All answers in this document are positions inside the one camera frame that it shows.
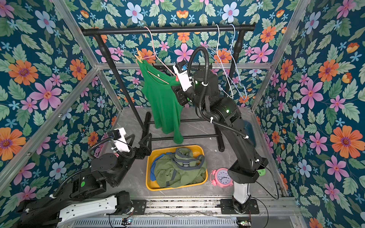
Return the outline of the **blue tank top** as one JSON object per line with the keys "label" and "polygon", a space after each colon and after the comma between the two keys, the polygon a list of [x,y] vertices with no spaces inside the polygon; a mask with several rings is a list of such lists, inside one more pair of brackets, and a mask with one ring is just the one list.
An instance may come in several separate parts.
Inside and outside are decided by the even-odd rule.
{"label": "blue tank top", "polygon": [[150,180],[156,181],[156,175],[155,175],[155,168],[156,168],[157,161],[153,161],[151,168],[150,168]]}

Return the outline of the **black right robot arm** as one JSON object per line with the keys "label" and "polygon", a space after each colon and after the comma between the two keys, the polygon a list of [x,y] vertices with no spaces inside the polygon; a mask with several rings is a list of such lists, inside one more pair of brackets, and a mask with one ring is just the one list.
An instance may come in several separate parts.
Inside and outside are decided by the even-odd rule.
{"label": "black right robot arm", "polygon": [[249,185],[257,181],[259,171],[263,171],[268,165],[267,158],[256,151],[252,125],[243,120],[235,101],[220,95],[215,74],[209,72],[207,82],[204,82],[202,70],[193,74],[177,68],[174,71],[180,82],[180,85],[172,87],[178,102],[182,105],[188,102],[194,104],[202,118],[219,129],[231,145],[237,157],[228,170],[234,186],[233,209],[237,213],[245,213],[251,200]]}

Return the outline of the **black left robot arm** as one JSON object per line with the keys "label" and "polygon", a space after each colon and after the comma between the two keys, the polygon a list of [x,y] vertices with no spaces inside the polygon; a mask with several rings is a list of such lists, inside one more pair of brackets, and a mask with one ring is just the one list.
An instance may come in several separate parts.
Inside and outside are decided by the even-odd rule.
{"label": "black left robot arm", "polygon": [[106,192],[107,187],[118,187],[136,159],[143,159],[151,154],[152,135],[147,134],[139,142],[139,147],[122,143],[130,152],[117,151],[96,157],[93,152],[107,142],[115,145],[119,142],[115,131],[97,142],[87,150],[91,166],[79,170],[67,177],[49,196],[38,200],[25,200],[18,207],[21,214],[16,228],[55,228],[62,222],[60,213],[70,205],[90,199]]}

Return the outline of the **green tank top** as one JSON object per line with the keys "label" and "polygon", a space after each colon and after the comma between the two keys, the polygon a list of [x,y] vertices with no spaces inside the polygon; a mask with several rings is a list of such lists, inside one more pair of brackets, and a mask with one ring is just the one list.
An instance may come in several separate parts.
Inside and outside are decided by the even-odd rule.
{"label": "green tank top", "polygon": [[183,106],[179,104],[172,90],[172,87],[178,86],[179,83],[174,77],[156,69],[145,60],[138,65],[144,77],[142,93],[150,103],[155,128],[161,129],[164,134],[172,133],[173,141],[182,144],[180,121]]}

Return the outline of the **olive grey tank top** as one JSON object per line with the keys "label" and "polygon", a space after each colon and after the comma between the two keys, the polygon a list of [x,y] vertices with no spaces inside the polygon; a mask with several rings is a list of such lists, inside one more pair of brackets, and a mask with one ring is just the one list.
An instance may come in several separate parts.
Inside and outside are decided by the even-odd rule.
{"label": "olive grey tank top", "polygon": [[207,178],[205,156],[188,147],[162,154],[155,161],[156,183],[161,189],[201,184]]}

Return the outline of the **white wire hanger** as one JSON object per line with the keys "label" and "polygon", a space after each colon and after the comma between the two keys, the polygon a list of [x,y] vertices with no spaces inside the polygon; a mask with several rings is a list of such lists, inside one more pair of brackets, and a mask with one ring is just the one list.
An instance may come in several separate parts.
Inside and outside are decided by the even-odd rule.
{"label": "white wire hanger", "polygon": [[[233,94],[233,90],[231,88],[231,83],[233,83],[233,87],[237,90],[237,93],[239,94],[240,98],[245,99],[247,97],[247,90],[246,87],[244,85],[241,84],[241,76],[240,76],[240,71],[238,69],[238,59],[239,59],[239,55],[242,51],[242,44],[243,44],[243,37],[245,35],[245,30],[239,30],[238,31],[238,37],[236,39],[236,26],[233,25],[232,23],[230,24],[230,26],[233,28],[233,38],[231,40],[231,44],[230,44],[230,55],[232,57],[232,62],[231,62],[231,66],[230,66],[230,72],[229,74],[226,74],[226,71],[224,71],[224,73],[226,74],[226,86],[224,88],[224,92],[226,96],[229,96],[230,98],[234,98],[234,94]],[[236,77],[238,77],[238,84],[234,82],[233,80],[233,75],[234,73],[237,74]]]}
{"label": "white wire hanger", "polygon": [[223,65],[223,62],[222,62],[222,60],[221,60],[221,57],[220,57],[220,55],[219,55],[219,46],[220,46],[220,27],[219,27],[219,25],[218,24],[216,24],[215,25],[216,27],[217,27],[217,45],[216,45],[216,48],[215,48],[215,54],[217,55],[217,58],[218,58],[218,62],[217,62],[217,64],[219,65],[219,67],[223,70],[223,72],[224,72],[224,74],[225,74],[225,76],[226,76],[226,80],[227,80],[227,86],[228,86],[228,88],[229,88],[229,90],[230,90],[230,92],[231,92],[231,94],[229,95],[228,94],[228,92],[224,92],[225,93],[225,95],[227,95],[228,97],[230,97],[230,98],[234,98],[234,94],[233,94],[233,90],[232,90],[232,88],[231,88],[231,79],[230,79],[230,77],[228,76],[228,74],[227,74],[227,72],[226,72],[226,70],[225,70],[225,68],[224,68],[224,65]]}

